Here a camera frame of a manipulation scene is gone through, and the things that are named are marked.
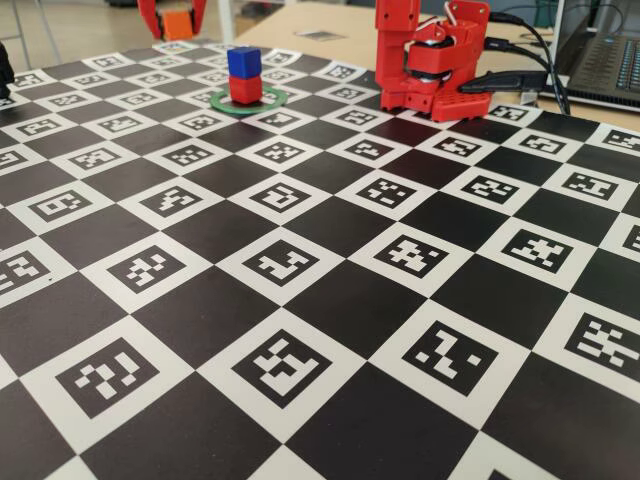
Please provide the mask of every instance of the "checkerboard mat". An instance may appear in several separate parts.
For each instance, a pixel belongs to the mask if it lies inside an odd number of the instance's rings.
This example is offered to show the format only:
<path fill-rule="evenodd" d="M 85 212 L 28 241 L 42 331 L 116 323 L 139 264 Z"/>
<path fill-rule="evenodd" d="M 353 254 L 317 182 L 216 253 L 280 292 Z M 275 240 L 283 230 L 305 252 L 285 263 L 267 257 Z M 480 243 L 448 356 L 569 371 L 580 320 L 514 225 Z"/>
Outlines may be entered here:
<path fill-rule="evenodd" d="M 640 134 L 226 49 L 0 105 L 0 478 L 637 479 Z"/>

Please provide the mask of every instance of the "laptop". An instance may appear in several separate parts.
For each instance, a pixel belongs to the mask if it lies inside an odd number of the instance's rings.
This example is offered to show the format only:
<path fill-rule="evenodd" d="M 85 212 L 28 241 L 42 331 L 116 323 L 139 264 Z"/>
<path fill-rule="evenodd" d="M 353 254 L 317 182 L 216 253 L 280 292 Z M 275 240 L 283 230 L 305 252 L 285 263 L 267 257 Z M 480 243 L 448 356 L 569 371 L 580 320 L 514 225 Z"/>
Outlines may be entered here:
<path fill-rule="evenodd" d="M 640 111 L 640 1 L 588 3 L 558 4 L 551 54 L 569 98 Z"/>

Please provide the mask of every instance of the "green circular target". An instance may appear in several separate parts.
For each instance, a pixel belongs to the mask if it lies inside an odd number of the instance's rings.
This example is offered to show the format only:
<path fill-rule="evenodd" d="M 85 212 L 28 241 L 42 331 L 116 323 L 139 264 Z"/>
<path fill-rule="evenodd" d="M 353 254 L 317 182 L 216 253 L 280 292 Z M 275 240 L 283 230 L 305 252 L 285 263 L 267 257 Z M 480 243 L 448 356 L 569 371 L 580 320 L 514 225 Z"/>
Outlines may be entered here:
<path fill-rule="evenodd" d="M 262 113 L 273 110 L 274 108 L 281 107 L 287 101 L 287 94 L 282 90 L 277 90 L 275 88 L 265 86 L 262 87 L 262 92 L 272 93 L 276 96 L 276 99 L 273 103 L 262 103 L 254 107 L 237 107 L 233 104 L 222 103 L 222 99 L 229 95 L 229 90 L 225 88 L 221 92 L 216 92 L 211 95 L 209 103 L 213 108 L 215 108 L 216 110 L 220 110 L 221 112 L 234 113 L 236 115 L 249 115 L 252 113 Z"/>

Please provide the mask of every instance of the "laptop keyboard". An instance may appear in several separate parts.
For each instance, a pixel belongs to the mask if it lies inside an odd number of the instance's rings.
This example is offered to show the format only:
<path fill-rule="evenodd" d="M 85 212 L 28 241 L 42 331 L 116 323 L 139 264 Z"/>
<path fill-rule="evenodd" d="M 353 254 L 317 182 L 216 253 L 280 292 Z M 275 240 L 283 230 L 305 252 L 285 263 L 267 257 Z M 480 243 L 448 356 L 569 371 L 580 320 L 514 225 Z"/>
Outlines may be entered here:
<path fill-rule="evenodd" d="M 640 41 L 626 41 L 616 87 L 622 90 L 640 90 Z"/>

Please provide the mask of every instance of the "red cube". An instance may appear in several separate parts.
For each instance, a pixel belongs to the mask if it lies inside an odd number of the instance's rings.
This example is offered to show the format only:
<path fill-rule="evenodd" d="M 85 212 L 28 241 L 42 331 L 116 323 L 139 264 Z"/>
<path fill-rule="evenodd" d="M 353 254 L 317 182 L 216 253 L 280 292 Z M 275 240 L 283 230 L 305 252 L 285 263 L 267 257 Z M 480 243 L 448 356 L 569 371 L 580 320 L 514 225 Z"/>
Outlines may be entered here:
<path fill-rule="evenodd" d="M 254 103 L 262 98 L 262 78 L 239 78 L 229 75 L 231 99 L 238 103 Z"/>

